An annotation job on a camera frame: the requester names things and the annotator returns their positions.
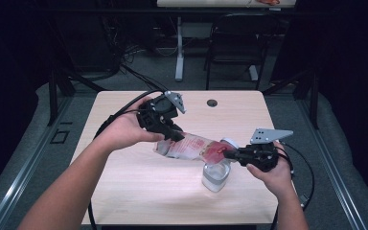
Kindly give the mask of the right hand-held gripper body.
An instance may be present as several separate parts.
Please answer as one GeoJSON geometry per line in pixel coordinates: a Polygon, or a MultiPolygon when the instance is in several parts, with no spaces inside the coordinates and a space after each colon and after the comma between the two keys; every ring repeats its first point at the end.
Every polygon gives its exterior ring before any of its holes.
{"type": "Polygon", "coordinates": [[[250,138],[250,144],[239,148],[240,164],[252,164],[262,172],[271,171],[277,166],[280,157],[274,142],[292,134],[292,130],[257,128],[250,138]]]}

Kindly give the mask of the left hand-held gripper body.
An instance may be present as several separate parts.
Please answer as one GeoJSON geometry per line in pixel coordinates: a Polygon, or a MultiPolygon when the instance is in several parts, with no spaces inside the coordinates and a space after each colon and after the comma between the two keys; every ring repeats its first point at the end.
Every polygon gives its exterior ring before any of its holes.
{"type": "Polygon", "coordinates": [[[181,128],[173,122],[173,118],[186,112],[182,95],[166,91],[160,96],[148,100],[139,106],[137,115],[140,127],[155,133],[173,133],[181,128]]]}

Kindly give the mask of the clear plastic bag red print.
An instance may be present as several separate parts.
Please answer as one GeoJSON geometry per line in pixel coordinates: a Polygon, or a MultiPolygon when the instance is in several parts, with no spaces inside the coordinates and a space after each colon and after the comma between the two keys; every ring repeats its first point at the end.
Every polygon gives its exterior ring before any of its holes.
{"type": "Polygon", "coordinates": [[[225,148],[220,141],[207,139],[192,133],[183,132],[179,142],[163,140],[155,144],[153,151],[174,159],[200,160],[206,164],[217,164],[224,159],[225,148]]]}

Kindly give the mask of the clear plastic cup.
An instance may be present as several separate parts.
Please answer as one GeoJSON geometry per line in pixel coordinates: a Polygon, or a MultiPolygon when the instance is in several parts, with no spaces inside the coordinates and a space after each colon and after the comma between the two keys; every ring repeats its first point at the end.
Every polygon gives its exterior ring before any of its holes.
{"type": "Polygon", "coordinates": [[[211,192],[219,192],[226,184],[231,172],[231,162],[221,160],[217,164],[205,164],[203,167],[202,184],[211,192]]]}

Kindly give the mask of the person's right hand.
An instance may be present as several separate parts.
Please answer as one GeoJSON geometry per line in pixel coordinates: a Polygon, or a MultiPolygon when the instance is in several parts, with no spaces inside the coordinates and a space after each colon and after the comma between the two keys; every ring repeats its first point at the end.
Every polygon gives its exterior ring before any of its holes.
{"type": "Polygon", "coordinates": [[[279,201],[285,199],[291,200],[296,196],[293,184],[291,182],[291,171],[288,161],[280,157],[274,169],[269,172],[262,172],[252,164],[247,164],[246,168],[256,178],[263,181],[268,190],[272,192],[279,201]]]}

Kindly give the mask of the person's left hand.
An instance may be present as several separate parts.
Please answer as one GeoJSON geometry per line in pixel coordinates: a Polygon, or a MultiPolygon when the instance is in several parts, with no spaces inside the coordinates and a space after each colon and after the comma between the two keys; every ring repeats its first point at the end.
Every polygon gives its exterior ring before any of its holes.
{"type": "Polygon", "coordinates": [[[137,119],[139,106],[150,100],[149,96],[140,99],[118,116],[98,137],[95,142],[107,153],[133,146],[139,142],[158,142],[164,139],[161,133],[154,133],[140,127],[137,119]]]}

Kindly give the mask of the white jar lid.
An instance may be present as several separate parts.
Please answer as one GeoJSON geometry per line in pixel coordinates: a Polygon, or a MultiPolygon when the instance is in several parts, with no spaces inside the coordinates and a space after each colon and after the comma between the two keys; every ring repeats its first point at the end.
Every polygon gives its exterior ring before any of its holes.
{"type": "Polygon", "coordinates": [[[222,138],[220,142],[225,146],[227,150],[236,150],[239,145],[230,138],[222,138]]]}

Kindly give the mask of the wooden desk white legs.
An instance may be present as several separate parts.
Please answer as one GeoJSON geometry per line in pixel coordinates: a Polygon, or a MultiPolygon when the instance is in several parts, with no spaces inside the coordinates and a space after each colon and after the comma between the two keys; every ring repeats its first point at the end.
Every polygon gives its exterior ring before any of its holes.
{"type": "MultiPolygon", "coordinates": [[[[280,12],[282,9],[293,9],[296,7],[298,0],[280,0],[280,4],[269,6],[257,2],[256,0],[157,0],[157,6],[160,8],[178,8],[178,9],[259,9],[268,10],[272,12],[280,12]]],[[[181,25],[182,18],[177,17],[177,62],[175,70],[175,80],[183,80],[184,72],[184,53],[183,53],[183,36],[181,25]]]]}

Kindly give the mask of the black metal stand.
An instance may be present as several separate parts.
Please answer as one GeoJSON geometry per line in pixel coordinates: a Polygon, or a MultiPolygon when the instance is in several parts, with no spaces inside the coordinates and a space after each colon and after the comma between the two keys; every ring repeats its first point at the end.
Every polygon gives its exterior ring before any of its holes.
{"type": "Polygon", "coordinates": [[[281,80],[268,89],[263,91],[265,96],[271,95],[287,85],[296,82],[296,87],[292,93],[295,100],[305,100],[308,93],[310,93],[309,106],[309,120],[315,129],[318,129],[317,112],[318,112],[318,98],[319,98],[319,77],[316,74],[316,68],[309,68],[295,76],[281,80]]]}
{"type": "Polygon", "coordinates": [[[75,71],[65,68],[55,68],[49,75],[48,81],[50,104],[49,126],[51,126],[58,117],[58,90],[60,90],[65,97],[73,97],[76,93],[76,89],[71,83],[71,80],[78,81],[96,92],[104,91],[103,87],[84,78],[75,71]]]}

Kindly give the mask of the grey box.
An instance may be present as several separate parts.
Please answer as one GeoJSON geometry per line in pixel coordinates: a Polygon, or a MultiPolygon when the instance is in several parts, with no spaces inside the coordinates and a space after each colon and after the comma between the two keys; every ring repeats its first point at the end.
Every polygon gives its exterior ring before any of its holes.
{"type": "Polygon", "coordinates": [[[182,36],[188,38],[207,38],[210,35],[211,23],[184,22],[181,25],[182,36]]]}

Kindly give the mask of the square floor socket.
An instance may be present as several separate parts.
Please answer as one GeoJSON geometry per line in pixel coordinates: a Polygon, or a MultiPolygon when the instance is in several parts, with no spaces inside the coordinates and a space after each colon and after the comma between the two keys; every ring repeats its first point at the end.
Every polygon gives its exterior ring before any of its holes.
{"type": "Polygon", "coordinates": [[[68,130],[59,130],[59,129],[57,129],[55,134],[53,135],[50,143],[51,144],[64,144],[65,141],[68,138],[68,135],[69,135],[68,130]]]}

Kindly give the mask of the black equipment cabinet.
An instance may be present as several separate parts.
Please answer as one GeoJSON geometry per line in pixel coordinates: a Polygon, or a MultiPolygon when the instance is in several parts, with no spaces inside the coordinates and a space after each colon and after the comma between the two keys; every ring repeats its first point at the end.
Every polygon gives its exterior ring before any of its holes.
{"type": "Polygon", "coordinates": [[[98,15],[66,13],[57,16],[67,52],[82,72],[108,72],[115,67],[98,15]]]}

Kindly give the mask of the black chair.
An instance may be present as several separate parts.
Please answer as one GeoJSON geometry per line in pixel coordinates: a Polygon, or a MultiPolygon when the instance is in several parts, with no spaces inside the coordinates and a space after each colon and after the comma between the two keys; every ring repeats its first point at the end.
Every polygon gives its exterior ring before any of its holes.
{"type": "Polygon", "coordinates": [[[242,65],[248,72],[258,67],[255,89],[261,83],[269,43],[279,28],[276,17],[269,14],[227,13],[213,24],[209,34],[204,62],[206,85],[209,89],[211,66],[242,65]]]}

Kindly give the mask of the dark curtain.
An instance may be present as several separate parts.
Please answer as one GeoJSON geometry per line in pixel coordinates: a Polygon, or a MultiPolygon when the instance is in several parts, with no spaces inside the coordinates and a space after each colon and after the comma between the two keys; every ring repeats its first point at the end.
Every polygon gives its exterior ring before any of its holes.
{"type": "Polygon", "coordinates": [[[0,174],[34,116],[45,83],[35,33],[17,0],[0,0],[0,174]]]}
{"type": "Polygon", "coordinates": [[[346,4],[333,22],[332,52],[320,83],[368,186],[368,0],[346,4]]]}

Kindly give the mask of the aluminium floor rail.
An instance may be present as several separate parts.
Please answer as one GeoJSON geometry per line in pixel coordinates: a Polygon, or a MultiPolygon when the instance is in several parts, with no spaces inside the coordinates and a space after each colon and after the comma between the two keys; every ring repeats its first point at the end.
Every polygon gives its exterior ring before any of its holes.
{"type": "Polygon", "coordinates": [[[9,216],[12,214],[15,205],[17,204],[19,198],[22,196],[24,190],[26,189],[31,177],[35,172],[36,167],[38,166],[43,156],[46,147],[50,143],[49,139],[55,136],[60,120],[67,112],[72,101],[72,98],[66,97],[60,103],[57,117],[54,119],[50,126],[47,126],[44,129],[44,132],[37,142],[36,148],[34,149],[34,153],[26,159],[24,165],[20,169],[20,172],[17,174],[13,183],[5,193],[5,196],[0,202],[0,230],[3,230],[4,225],[6,224],[9,216]]]}
{"type": "Polygon", "coordinates": [[[315,140],[316,146],[319,148],[319,156],[321,158],[322,165],[333,185],[333,191],[337,196],[340,206],[342,207],[352,230],[368,230],[362,216],[358,211],[353,197],[351,196],[351,193],[349,192],[338,168],[336,167],[331,152],[329,151],[320,130],[316,129],[311,123],[307,104],[304,101],[297,101],[296,104],[303,116],[306,126],[315,140]]]}

